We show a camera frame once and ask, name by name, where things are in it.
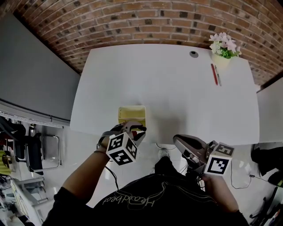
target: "dark brick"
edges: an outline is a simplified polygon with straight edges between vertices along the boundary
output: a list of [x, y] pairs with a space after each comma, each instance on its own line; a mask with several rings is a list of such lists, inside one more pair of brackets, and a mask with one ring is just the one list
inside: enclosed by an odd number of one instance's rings
[[116, 19], [118, 19], [118, 17], [117, 16], [111, 16], [111, 20], [116, 20]]
[[181, 27], [176, 27], [176, 32], [182, 32], [182, 28]]
[[215, 30], [216, 26], [209, 25], [208, 30]]
[[180, 12], [180, 14], [179, 14], [179, 17], [180, 18], [187, 18], [187, 12]]
[[80, 6], [80, 2], [79, 2], [79, 1], [75, 1], [75, 2], [74, 2], [74, 5], [75, 5], [75, 6]]
[[152, 24], [152, 20], [151, 20], [151, 19], [146, 19], [146, 20], [145, 20], [145, 24], [151, 25], [151, 24]]
[[95, 32], [95, 30], [96, 30], [96, 29], [95, 29], [94, 27], [89, 28], [89, 31], [90, 31], [90, 32]]
[[194, 19], [201, 19], [201, 17], [202, 16], [200, 14], [197, 14], [197, 13], [194, 14]]

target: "white desk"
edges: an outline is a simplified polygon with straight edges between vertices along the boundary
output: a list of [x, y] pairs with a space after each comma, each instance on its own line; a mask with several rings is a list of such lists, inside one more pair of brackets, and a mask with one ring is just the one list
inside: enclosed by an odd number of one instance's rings
[[[196, 51], [198, 58], [192, 58]], [[161, 44], [90, 51], [77, 89], [71, 129], [101, 135], [118, 122], [118, 108], [146, 106], [146, 142], [175, 134], [229, 145], [259, 141], [259, 112], [247, 60], [234, 58], [216, 86], [210, 50]]]

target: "shoe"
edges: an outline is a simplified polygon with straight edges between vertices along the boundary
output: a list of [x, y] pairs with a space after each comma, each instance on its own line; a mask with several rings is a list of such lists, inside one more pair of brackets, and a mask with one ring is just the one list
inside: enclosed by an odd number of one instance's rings
[[161, 149], [158, 151], [158, 157], [161, 159], [162, 157], [167, 156], [170, 158], [169, 151], [167, 149]]

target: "black t-shirt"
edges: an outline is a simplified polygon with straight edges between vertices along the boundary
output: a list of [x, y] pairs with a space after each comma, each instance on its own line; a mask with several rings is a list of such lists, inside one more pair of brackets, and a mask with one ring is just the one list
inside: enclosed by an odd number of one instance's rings
[[185, 222], [188, 225], [247, 226], [244, 216], [223, 212], [216, 202], [185, 177], [151, 174], [102, 199], [94, 208], [65, 188], [54, 196], [43, 226], [117, 225]]

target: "white floor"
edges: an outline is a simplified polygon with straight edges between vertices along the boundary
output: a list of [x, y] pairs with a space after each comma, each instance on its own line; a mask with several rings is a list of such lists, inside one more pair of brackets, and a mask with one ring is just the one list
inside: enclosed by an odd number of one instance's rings
[[[64, 180], [93, 152], [96, 148], [96, 143], [99, 139], [98, 136], [84, 134], [80, 132], [71, 131], [68, 127], [65, 129], [47, 128], [47, 134], [57, 135], [61, 140], [61, 159], [62, 165], [55, 170], [44, 172], [46, 194], [52, 198], [58, 192]], [[249, 174], [259, 176], [257, 172], [257, 165], [252, 162], [250, 158], [250, 145], [235, 146], [236, 152], [233, 157], [233, 185], [234, 187], [246, 187], [250, 182]], [[150, 174], [153, 171], [155, 163], [158, 161], [157, 153], [158, 148], [155, 144], [142, 143], [139, 146], [140, 153], [136, 163], [127, 164], [125, 166], [117, 166], [113, 162], [108, 163], [108, 167], [117, 175], [119, 187], [123, 187], [133, 180], [139, 179], [143, 176]], [[173, 165], [178, 171], [181, 171], [187, 162], [181, 157], [178, 149], [170, 151], [171, 160]], [[56, 159], [52, 159], [47, 165], [55, 165]], [[13, 177], [20, 180], [30, 179], [32, 177], [39, 177], [38, 174], [32, 174], [27, 170], [25, 163], [19, 163], [19, 170]], [[267, 180], [273, 173], [270, 172], [263, 177]], [[234, 189], [231, 186], [231, 169], [225, 175], [225, 180], [239, 203], [240, 211], [244, 214], [246, 219], [250, 221], [249, 215], [253, 214], [263, 204], [264, 196], [269, 196], [274, 186], [253, 178], [251, 184], [245, 189]], [[97, 188], [93, 194], [92, 199], [88, 203], [89, 206], [95, 206], [103, 197], [116, 190], [115, 181], [113, 176], [104, 170]]]

